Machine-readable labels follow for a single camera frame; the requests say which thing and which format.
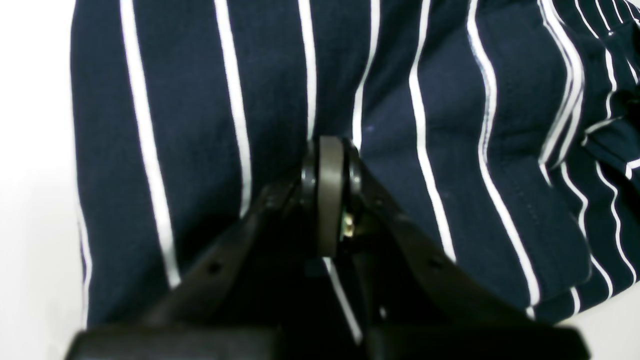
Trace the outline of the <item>left gripper black right finger side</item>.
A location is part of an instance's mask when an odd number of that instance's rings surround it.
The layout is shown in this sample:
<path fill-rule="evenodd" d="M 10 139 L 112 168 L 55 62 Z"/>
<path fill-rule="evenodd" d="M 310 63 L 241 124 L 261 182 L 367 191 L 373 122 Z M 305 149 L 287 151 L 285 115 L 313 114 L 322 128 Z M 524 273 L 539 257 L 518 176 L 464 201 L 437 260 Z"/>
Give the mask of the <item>left gripper black right finger side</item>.
<path fill-rule="evenodd" d="M 411 281 L 450 319 L 481 324 L 525 324 L 530 319 L 476 284 L 421 232 L 373 177 L 350 140 L 342 142 L 349 165 L 349 200 L 360 217 L 372 215 L 388 233 Z"/>

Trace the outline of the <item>left gripper black left finger side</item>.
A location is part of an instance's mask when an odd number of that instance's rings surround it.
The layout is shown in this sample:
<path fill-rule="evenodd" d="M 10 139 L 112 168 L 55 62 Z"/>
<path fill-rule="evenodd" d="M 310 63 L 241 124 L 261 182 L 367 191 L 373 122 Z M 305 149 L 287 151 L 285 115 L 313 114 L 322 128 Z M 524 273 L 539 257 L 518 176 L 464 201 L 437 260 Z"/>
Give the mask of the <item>left gripper black left finger side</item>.
<path fill-rule="evenodd" d="M 153 327 L 264 322 L 306 282 L 309 262 L 343 248 L 346 144 L 320 137 L 300 164 L 263 187 L 182 283 L 144 314 Z"/>

